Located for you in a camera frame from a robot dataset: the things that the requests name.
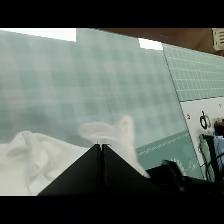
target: plaid pattern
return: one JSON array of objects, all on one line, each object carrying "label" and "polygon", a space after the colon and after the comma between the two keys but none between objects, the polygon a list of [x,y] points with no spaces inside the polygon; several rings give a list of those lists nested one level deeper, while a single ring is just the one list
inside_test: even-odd
[{"label": "plaid pattern", "polygon": [[187,129],[163,51],[77,29],[77,42],[0,31],[0,141],[40,132],[80,146],[86,122],[130,115],[135,147]]},{"label": "plaid pattern", "polygon": [[224,96],[224,59],[163,44],[179,101]]}]

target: crumpled white fabric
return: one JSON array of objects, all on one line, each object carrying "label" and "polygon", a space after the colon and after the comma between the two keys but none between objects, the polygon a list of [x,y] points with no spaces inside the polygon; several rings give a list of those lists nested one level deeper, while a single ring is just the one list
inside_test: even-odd
[{"label": "crumpled white fabric", "polygon": [[37,195],[88,148],[29,131],[0,144],[0,195]]},{"label": "crumpled white fabric", "polygon": [[130,116],[124,116],[114,125],[103,122],[85,123],[80,126],[79,133],[93,144],[111,145],[111,149],[141,175],[150,177],[137,160],[134,148],[134,122]]}]

